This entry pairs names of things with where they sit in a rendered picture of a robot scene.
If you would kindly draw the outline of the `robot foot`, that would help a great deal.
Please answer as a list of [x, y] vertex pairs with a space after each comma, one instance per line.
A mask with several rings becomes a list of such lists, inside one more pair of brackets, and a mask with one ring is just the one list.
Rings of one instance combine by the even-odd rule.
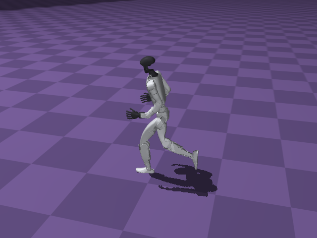
[[151, 169], [150, 171], [148, 171], [146, 169], [146, 167], [144, 167], [144, 168], [136, 168], [136, 171], [139, 172], [139, 173], [151, 173], [151, 174], [155, 172], [154, 169]]
[[198, 153], [199, 153], [198, 150], [193, 151], [192, 161], [194, 163], [195, 169], [197, 169], [197, 165], [198, 165]]

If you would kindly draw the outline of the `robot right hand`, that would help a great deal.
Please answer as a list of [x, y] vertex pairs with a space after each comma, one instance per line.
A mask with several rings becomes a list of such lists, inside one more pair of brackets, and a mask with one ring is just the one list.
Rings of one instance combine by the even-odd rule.
[[[144, 103], [144, 102], [150, 102], [151, 101], [151, 98], [150, 98], [150, 96], [149, 96], [149, 93], [144, 93], [144, 94], [147, 94], [147, 95], [142, 95], [141, 97], [143, 97], [143, 98], [146, 98], [146, 99], [143, 99], [143, 98], [140, 98], [140, 99], [143, 99], [143, 100], [141, 100], [141, 101], [143, 101], [142, 103]], [[145, 96], [145, 97], [144, 97]], [[146, 101], [144, 101], [144, 100], [146, 100]]]

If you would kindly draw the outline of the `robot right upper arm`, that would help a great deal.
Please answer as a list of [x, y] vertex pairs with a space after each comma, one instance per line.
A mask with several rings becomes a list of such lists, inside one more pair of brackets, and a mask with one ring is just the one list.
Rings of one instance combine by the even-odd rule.
[[[159, 71], [157, 70], [156, 72], [159, 72]], [[162, 75], [161, 75], [161, 77], [162, 77]], [[162, 77], [162, 81], [163, 81], [163, 85], [164, 85], [164, 89], [165, 89], [165, 94], [168, 94], [171, 91], [171, 88], [169, 87], [169, 85], [167, 84], [167, 82], [165, 81], [165, 79], [163, 77]]]

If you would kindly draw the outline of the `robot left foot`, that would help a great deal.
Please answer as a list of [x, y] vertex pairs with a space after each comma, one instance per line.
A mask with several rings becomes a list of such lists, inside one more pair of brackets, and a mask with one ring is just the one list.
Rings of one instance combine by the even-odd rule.
[[144, 168], [136, 168], [136, 171], [139, 172], [139, 173], [151, 173], [151, 174], [155, 172], [154, 169], [151, 169], [150, 171], [148, 171], [146, 169], [146, 167], [144, 167]]

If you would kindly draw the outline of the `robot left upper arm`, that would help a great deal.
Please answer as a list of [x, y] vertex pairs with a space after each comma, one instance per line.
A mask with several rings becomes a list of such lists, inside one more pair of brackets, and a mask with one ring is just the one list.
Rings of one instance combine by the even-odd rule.
[[160, 103], [162, 107], [162, 101], [157, 91], [157, 86], [153, 80], [148, 81], [147, 89], [150, 92], [152, 98], [156, 101], [155, 103]]

